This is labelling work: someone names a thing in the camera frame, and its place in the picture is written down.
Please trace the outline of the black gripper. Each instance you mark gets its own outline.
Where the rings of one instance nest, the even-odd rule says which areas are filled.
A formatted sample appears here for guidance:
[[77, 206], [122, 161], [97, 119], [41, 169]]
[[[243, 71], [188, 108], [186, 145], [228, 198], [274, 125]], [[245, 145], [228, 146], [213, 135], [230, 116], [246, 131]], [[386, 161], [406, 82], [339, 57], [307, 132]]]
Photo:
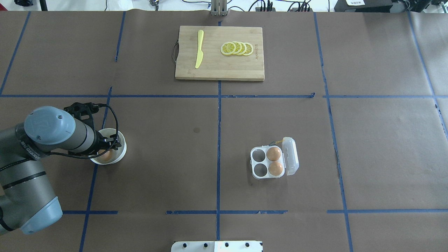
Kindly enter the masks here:
[[122, 147], [122, 143], [120, 141], [119, 136], [99, 136], [97, 140], [94, 142], [94, 151], [98, 152], [99, 150], [118, 150], [119, 147]]

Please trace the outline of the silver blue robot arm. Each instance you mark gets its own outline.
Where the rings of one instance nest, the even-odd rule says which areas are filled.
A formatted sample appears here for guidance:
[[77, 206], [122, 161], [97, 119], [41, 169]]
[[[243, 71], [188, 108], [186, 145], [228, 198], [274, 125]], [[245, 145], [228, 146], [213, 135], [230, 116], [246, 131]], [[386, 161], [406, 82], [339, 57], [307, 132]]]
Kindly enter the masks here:
[[127, 144], [118, 124], [96, 129], [93, 114], [102, 107], [113, 113], [106, 104], [73, 103], [62, 110], [42, 106], [1, 131], [1, 235], [16, 229], [30, 235], [63, 216], [42, 159], [65, 156], [107, 165], [125, 156]]

